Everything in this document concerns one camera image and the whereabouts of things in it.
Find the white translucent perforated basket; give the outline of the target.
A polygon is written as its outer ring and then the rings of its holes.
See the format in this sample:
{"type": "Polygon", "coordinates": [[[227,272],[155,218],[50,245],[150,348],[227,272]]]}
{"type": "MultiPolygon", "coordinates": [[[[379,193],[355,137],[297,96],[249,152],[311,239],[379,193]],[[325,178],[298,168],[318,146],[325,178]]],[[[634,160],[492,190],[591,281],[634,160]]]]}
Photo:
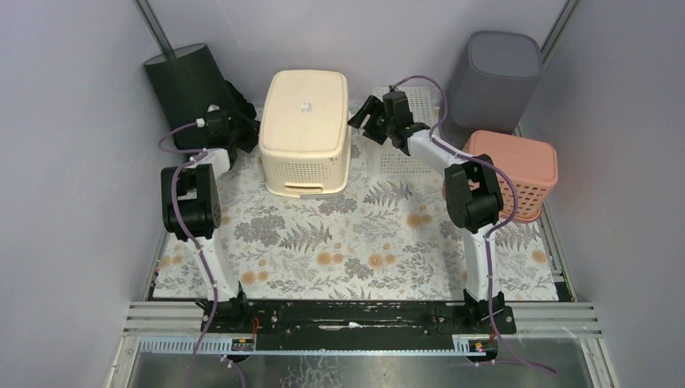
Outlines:
{"type": "MultiPolygon", "coordinates": [[[[429,129],[438,121],[437,108],[427,86],[400,86],[398,90],[405,93],[415,123],[424,123],[429,129]]],[[[431,164],[411,154],[409,141],[402,144],[403,148],[397,148],[391,137],[387,137],[383,144],[367,137],[366,128],[370,120],[368,116],[359,129],[364,166],[370,176],[417,179],[436,173],[431,164]]]]}

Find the cream plastic basket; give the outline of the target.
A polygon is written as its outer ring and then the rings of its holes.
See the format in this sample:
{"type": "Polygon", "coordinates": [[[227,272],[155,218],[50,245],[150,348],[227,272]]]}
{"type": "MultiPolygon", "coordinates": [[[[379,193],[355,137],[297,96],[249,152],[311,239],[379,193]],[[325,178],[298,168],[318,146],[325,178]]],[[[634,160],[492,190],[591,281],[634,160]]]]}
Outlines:
{"type": "Polygon", "coordinates": [[[267,92],[258,134],[266,189],[277,196],[331,196],[343,191],[351,164],[345,75],[282,70],[267,92]]]}

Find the black round waste bin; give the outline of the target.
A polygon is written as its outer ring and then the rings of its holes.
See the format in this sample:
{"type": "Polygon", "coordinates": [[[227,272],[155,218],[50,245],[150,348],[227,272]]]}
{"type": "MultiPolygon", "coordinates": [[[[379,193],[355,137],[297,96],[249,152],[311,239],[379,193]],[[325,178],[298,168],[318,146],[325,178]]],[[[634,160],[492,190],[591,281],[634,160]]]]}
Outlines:
{"type": "Polygon", "coordinates": [[[172,56],[153,57],[143,67],[170,128],[191,125],[173,135],[175,147],[206,148],[207,128],[198,128],[195,120],[206,114],[210,104],[230,112],[235,108],[209,47],[191,44],[177,48],[172,56]]]}

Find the grey ribbed waste bin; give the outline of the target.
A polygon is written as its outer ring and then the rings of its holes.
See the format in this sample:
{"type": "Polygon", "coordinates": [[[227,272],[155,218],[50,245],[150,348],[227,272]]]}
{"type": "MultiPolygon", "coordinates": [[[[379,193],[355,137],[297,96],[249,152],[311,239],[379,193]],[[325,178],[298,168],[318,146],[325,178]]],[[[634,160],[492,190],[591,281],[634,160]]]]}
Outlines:
{"type": "Polygon", "coordinates": [[[530,36],[473,33],[446,88],[448,118],[440,136],[461,149],[477,130],[511,135],[542,74],[540,46],[530,36]]]}

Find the pink plastic basket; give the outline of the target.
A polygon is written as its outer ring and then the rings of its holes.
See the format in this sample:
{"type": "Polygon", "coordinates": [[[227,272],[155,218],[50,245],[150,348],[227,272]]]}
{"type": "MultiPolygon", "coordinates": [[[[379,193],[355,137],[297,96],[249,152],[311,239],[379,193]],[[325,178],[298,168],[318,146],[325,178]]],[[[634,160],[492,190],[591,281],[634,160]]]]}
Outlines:
{"type": "Polygon", "coordinates": [[[558,181],[557,152],[543,141],[478,130],[467,140],[462,153],[487,154],[515,185],[518,207],[515,220],[536,221],[546,197],[558,181]]]}

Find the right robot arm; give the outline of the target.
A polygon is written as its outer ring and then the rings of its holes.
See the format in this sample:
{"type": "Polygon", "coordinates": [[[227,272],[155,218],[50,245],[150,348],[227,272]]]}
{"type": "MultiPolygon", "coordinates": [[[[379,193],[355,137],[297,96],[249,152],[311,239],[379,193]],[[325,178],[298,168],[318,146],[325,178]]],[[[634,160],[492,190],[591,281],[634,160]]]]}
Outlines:
{"type": "Polygon", "coordinates": [[[417,158],[443,175],[443,193],[451,222],[464,244],[469,278],[464,307],[456,318],[473,332],[482,333],[505,307],[496,289],[494,231],[504,201],[491,158],[466,154],[443,141],[434,129],[414,119],[403,91],[382,98],[367,97],[348,124],[379,145],[390,141],[403,154],[417,158]]]}

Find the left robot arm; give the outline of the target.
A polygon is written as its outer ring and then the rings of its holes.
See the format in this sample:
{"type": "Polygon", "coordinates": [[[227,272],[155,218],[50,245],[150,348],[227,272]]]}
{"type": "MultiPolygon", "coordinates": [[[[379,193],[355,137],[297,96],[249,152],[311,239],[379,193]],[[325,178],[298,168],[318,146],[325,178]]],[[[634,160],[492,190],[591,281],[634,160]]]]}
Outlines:
{"type": "Polygon", "coordinates": [[[251,312],[242,285],[229,268],[218,241],[222,211],[217,179],[235,162],[238,150],[251,151],[257,142],[258,121],[252,103],[237,99],[233,108],[212,104],[200,117],[164,135],[158,145],[178,134],[197,134],[201,141],[186,149],[171,148],[187,161],[161,172],[162,222],[179,241],[197,251],[196,266],[204,283],[197,301],[206,318],[204,327],[218,323],[232,332],[250,324],[251,312]]]}

